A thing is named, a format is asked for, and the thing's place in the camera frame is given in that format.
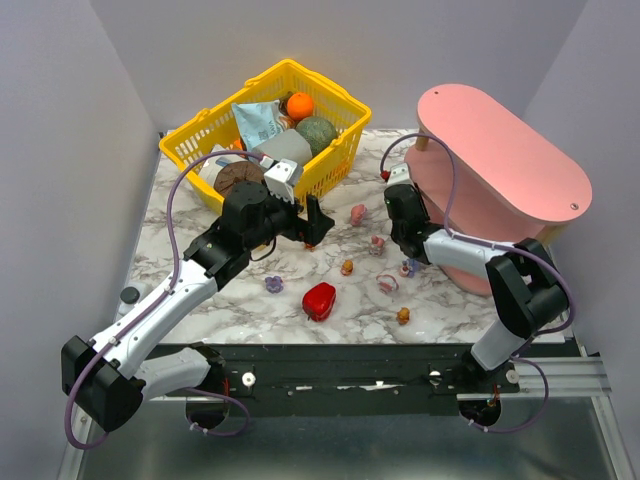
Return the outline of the pink pig toy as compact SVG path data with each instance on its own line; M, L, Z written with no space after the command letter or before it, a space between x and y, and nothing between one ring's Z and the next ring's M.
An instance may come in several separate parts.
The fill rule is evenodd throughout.
M359 226L365 215L367 213L367 208L364 204L355 205L350 212L350 224L352 226Z

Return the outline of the purple bunny toy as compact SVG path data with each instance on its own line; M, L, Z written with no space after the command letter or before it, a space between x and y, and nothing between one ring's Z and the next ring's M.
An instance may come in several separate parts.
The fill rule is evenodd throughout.
M402 261L399 275L404 278L413 278L420 269L420 263L411 258Z

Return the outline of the pink ring toy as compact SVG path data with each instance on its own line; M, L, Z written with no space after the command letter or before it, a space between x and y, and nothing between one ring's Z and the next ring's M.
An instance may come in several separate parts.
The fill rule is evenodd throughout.
M399 289L399 284L396 278L390 274L379 274L376 276L376 283L381 292L384 294L390 294Z

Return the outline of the purple flower toy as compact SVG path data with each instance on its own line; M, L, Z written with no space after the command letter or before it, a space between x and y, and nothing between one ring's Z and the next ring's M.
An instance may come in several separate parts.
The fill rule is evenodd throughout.
M268 276L265 278L265 288L271 294L280 293L284 289L284 283L280 276Z

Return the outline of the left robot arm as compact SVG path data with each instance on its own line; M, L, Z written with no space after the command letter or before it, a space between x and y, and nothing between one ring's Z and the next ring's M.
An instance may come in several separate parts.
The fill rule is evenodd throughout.
M155 346L189 313L221 291L249 266L260 245L278 237L316 246L335 222L307 195L306 203L288 202L263 184L235 185L220 217L174 261L172 272L121 320L85 341L69 339L61 349L65 412L80 407L104 432L123 426L144 399L200 385L213 366L201 351L188 347L179 360L161 358L173 373L159 380L140 368Z

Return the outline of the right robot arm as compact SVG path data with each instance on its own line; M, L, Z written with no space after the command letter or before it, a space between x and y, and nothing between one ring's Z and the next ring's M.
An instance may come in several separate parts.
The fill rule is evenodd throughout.
M488 377L570 308L568 287L537 240L490 242L448 231L430 221L417 189L409 184L387 187L384 203L391 238L407 257L489 283L498 319L464 355L460 375Z

